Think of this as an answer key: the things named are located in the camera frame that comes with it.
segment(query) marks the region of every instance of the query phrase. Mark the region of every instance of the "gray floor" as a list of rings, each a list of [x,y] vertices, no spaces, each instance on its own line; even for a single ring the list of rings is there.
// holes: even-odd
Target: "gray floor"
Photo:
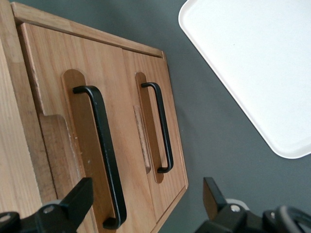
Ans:
[[[311,213],[311,156],[275,155],[178,25],[185,0],[18,0],[166,52],[189,189],[161,233],[191,233],[207,219],[203,177],[258,215],[281,204]]]

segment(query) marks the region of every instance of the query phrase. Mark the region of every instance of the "wooden edge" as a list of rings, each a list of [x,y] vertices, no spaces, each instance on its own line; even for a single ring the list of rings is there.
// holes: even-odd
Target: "wooden edge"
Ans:
[[[133,52],[160,58],[163,56],[161,50],[99,31],[97,29],[46,13],[21,3],[12,2],[11,6],[17,24],[25,22],[55,31],[79,36],[85,39],[120,47],[122,49]]]
[[[42,203],[56,199],[51,170],[9,1],[0,0],[0,41]]]
[[[141,114],[141,107],[139,105],[134,105],[134,114],[136,118],[136,124],[138,129],[138,135],[141,145],[141,151],[144,158],[145,168],[146,168],[146,174],[148,174],[151,171],[151,163],[150,163],[150,157],[151,157],[151,151],[150,146],[147,143],[147,135],[146,130],[143,125],[143,119]]]
[[[170,204],[170,206],[167,208],[167,210],[165,211],[165,213],[161,216],[161,218],[159,219],[159,221],[156,223],[155,228],[153,228],[153,230],[151,231],[151,233],[157,233],[161,227],[163,226],[163,224],[165,223],[165,221],[167,220],[167,218],[170,216],[170,214],[172,213],[173,209],[176,207],[176,205],[179,203],[179,201],[181,200],[181,198],[183,197],[183,195],[185,194],[187,190],[187,187],[184,186],[181,191],[179,192],[179,194],[176,196],[176,198],[173,200],[173,202]]]
[[[162,57],[163,57],[163,60],[164,60],[164,62],[166,64],[166,69],[167,69],[168,75],[170,77],[170,82],[171,82],[171,76],[170,76],[169,66],[167,64],[166,54],[163,51],[162,51]],[[179,126],[178,126],[178,119],[177,119],[177,123],[176,123],[175,129],[176,129],[176,135],[180,135],[180,133],[179,133]],[[184,174],[184,179],[185,179],[185,184],[186,184],[186,189],[187,189],[188,186],[189,186],[189,182],[188,182],[188,177],[187,177],[187,170],[186,170],[184,153],[183,153],[183,149],[182,149],[182,145],[181,145],[181,138],[179,138],[179,140],[178,140],[178,147],[179,147],[180,159],[181,159],[181,162],[182,162],[182,165],[183,165],[182,169],[183,169],[183,174]]]

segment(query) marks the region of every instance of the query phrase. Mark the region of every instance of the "wooden top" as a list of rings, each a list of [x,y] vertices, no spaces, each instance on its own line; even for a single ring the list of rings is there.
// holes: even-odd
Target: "wooden top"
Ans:
[[[17,2],[12,2],[11,6],[16,24],[26,22],[55,31],[79,36],[85,39],[120,47],[125,50],[139,52],[155,57],[164,57],[161,50],[102,32],[100,30],[70,21],[68,19],[40,11],[30,6],[26,6]]]

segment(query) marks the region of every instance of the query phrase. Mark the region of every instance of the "white tray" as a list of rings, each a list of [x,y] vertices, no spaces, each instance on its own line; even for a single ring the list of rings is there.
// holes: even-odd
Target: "white tray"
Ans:
[[[188,0],[179,24],[276,154],[311,153],[311,1]]]

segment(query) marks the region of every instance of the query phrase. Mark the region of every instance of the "cabinet side panel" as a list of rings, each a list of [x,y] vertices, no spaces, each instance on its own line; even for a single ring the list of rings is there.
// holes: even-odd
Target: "cabinet side panel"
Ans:
[[[26,217],[41,206],[41,198],[2,45],[0,41],[0,212]]]
[[[168,63],[167,63],[165,52],[162,52],[162,54],[163,54],[162,56],[163,56],[163,60],[164,60],[163,67],[165,67],[164,68],[164,72],[169,77],[170,76],[170,72],[169,72],[169,67],[168,67]],[[185,188],[187,190],[188,186],[189,186],[189,182],[188,182],[188,176],[187,176],[187,171],[186,171],[186,164],[185,164],[185,159],[184,159],[184,153],[183,153],[182,145],[181,145],[181,138],[180,138],[177,114],[176,114],[175,103],[174,103],[174,99],[173,99],[173,90],[172,90],[170,79],[167,80],[166,87],[168,88],[169,93],[170,93],[171,106],[174,106],[174,108],[172,109],[172,115],[174,117],[174,133],[175,133],[175,135],[178,135],[178,138],[176,139],[176,142],[178,144],[178,149],[179,149],[180,155],[181,155],[181,164],[182,164],[182,169],[184,171],[184,179],[185,179],[185,184],[186,184]]]
[[[34,166],[41,201],[56,199],[51,171],[45,152],[41,130],[36,115],[26,67],[15,28],[14,17],[8,1],[0,0],[0,36],[3,56],[11,77],[21,123]]]

